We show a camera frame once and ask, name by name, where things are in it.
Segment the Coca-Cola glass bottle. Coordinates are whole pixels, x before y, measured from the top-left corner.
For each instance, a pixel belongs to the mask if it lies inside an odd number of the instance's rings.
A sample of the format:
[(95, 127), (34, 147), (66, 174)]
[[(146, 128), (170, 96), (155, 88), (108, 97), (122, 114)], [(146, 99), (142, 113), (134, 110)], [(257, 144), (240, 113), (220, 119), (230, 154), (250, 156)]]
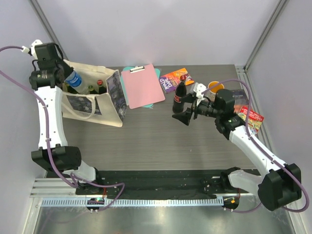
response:
[(175, 96), (174, 96), (174, 102), (173, 102), (173, 113), (178, 114), (182, 113), (184, 109), (184, 102), (181, 101), (181, 98), (184, 97), (187, 93), (186, 89), (186, 75), (182, 75), (180, 77), (180, 83), (175, 89)]
[(104, 82), (102, 80), (97, 81), (97, 86), (98, 86), (98, 93), (100, 95), (107, 92), (107, 88), (104, 86)]

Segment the Pocari Sweat plastic bottle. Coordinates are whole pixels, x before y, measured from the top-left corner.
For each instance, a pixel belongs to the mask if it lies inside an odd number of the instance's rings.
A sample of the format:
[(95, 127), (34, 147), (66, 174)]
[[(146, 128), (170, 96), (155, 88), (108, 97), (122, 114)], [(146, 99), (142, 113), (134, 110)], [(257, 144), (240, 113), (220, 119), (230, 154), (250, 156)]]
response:
[(82, 79), (82, 77), (73, 70), (72, 73), (65, 79), (65, 81), (75, 89), (79, 94), (87, 95), (89, 94), (89, 89), (87, 83)]

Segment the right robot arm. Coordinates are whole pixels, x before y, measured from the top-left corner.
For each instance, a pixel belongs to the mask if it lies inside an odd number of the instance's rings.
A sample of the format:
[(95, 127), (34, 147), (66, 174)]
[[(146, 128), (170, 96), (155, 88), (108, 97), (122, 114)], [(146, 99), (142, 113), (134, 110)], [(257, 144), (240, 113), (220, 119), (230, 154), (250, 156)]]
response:
[(184, 112), (173, 118), (189, 125), (198, 115), (215, 118), (217, 130), (236, 145), (254, 164), (259, 175), (253, 175), (233, 167), (222, 172), (220, 187), (230, 193), (242, 189), (256, 195), (270, 211), (284, 207), (302, 197), (301, 171), (296, 164), (287, 164), (275, 156), (257, 138), (248, 133), (245, 121), (234, 111), (235, 100), (230, 90), (217, 91), (214, 101), (207, 100), (199, 92), (192, 91), (176, 97), (181, 103), (191, 103)]

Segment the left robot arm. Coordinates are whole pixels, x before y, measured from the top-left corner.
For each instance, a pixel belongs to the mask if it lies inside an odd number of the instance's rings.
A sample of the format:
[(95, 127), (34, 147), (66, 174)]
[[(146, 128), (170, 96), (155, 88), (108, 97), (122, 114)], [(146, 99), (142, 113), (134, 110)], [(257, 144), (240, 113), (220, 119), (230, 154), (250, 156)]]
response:
[(31, 158), (44, 170), (87, 182), (87, 189), (92, 194), (100, 194), (103, 181), (97, 178), (96, 169), (81, 159), (79, 148), (68, 146), (63, 129), (63, 83), (68, 78), (70, 84), (80, 86), (81, 77), (64, 61), (61, 49), (53, 42), (35, 40), (30, 54), (34, 57), (34, 70), (29, 82), (38, 100), (40, 125), (38, 150), (31, 152)]

